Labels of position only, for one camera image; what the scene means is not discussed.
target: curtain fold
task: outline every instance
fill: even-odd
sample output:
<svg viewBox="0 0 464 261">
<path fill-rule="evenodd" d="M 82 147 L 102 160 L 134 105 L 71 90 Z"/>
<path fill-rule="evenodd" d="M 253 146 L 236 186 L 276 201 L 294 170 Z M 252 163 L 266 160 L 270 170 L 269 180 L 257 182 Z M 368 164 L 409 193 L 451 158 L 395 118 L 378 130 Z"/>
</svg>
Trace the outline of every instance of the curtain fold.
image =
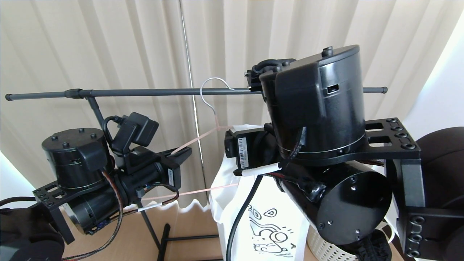
<svg viewBox="0 0 464 261">
<path fill-rule="evenodd" d="M 409 112 L 462 15 L 462 1 L 117 0 L 0 2 L 2 94 L 81 89 L 200 88 L 209 77 L 233 88 L 243 73 L 269 58 L 301 59 L 358 44 L 366 119 Z M 206 88 L 225 88 L 211 81 Z M 214 116 L 195 97 L 200 134 Z M 205 96 L 223 126 L 270 121 L 260 95 Z M 160 123 L 148 147 L 163 151 L 195 138 L 192 97 L 98 98 L 105 117 L 144 114 Z M 98 127 L 85 100 L 42 99 L 1 106 L 0 149 L 35 186 L 55 179 L 41 142 L 51 134 Z M 110 125 L 114 135 L 115 125 Z M 192 144 L 182 165 L 182 189 L 209 187 L 223 155 L 224 132 Z M 151 192 L 151 196 L 169 194 Z M 206 203 L 205 193 L 181 197 Z"/>
</svg>

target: hanger hook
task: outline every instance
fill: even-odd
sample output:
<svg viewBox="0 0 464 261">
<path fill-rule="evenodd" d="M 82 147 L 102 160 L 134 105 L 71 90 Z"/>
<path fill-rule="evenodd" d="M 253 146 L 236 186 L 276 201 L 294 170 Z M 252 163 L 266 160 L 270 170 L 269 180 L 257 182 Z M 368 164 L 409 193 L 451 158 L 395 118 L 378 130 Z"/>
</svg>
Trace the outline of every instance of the hanger hook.
<svg viewBox="0 0 464 261">
<path fill-rule="evenodd" d="M 220 80 L 221 82 L 223 82 L 223 83 L 227 86 L 227 88 L 228 88 L 229 90 L 235 91 L 235 89 L 231 88 L 223 78 L 219 78 L 219 77 L 211 77 L 211 78 L 206 79 L 206 81 L 203 82 L 203 84 L 202 84 L 201 87 L 200 87 L 200 97 L 201 97 L 201 99 L 203 100 L 203 102 L 204 102 L 206 105 L 208 105 L 208 107 L 210 107 L 211 110 L 213 110 L 214 114 L 216 115 L 216 110 L 211 106 L 211 104 L 207 103 L 207 102 L 205 101 L 205 98 L 203 97 L 203 87 L 204 87 L 205 84 L 206 84 L 208 81 L 210 81 L 210 80 Z"/>
</svg>

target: white sticker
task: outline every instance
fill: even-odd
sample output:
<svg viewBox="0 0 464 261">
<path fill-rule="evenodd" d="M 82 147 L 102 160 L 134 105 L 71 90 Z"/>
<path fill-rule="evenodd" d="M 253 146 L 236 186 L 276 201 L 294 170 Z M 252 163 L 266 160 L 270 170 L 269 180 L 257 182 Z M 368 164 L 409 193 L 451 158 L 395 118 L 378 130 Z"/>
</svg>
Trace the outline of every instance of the white sticker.
<svg viewBox="0 0 464 261">
<path fill-rule="evenodd" d="M 240 157 L 240 168 L 248 168 L 248 148 L 246 147 L 246 138 L 238 139 L 238 155 Z"/>
<path fill-rule="evenodd" d="M 172 169 L 168 169 L 169 185 L 174 186 L 174 173 Z"/>
</svg>

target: white wall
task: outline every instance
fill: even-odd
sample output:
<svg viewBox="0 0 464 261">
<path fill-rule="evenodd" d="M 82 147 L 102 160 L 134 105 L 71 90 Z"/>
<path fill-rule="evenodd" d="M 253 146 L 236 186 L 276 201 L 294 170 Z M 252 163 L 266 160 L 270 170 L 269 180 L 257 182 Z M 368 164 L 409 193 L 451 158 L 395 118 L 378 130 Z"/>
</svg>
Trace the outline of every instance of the white wall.
<svg viewBox="0 0 464 261">
<path fill-rule="evenodd" d="M 33 196 L 35 188 L 21 175 L 11 162 L 0 152 L 0 200 L 14 196 Z M 35 202 L 13 202 L 6 208 L 27 208 Z"/>
<path fill-rule="evenodd" d="M 464 126 L 464 15 L 403 124 L 418 140 L 449 127 Z"/>
</svg>

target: white basket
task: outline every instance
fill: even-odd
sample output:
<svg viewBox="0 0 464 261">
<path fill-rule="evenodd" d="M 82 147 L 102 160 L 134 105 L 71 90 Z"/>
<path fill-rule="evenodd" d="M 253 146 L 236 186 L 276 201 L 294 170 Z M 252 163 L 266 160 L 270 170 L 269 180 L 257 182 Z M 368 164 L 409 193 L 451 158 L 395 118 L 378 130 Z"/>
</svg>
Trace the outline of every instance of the white basket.
<svg viewBox="0 0 464 261">
<path fill-rule="evenodd" d="M 355 261 L 358 258 L 341 250 L 334 244 L 331 244 L 321 238 L 316 229 L 309 227 L 307 243 L 313 255 L 319 261 Z"/>
</svg>

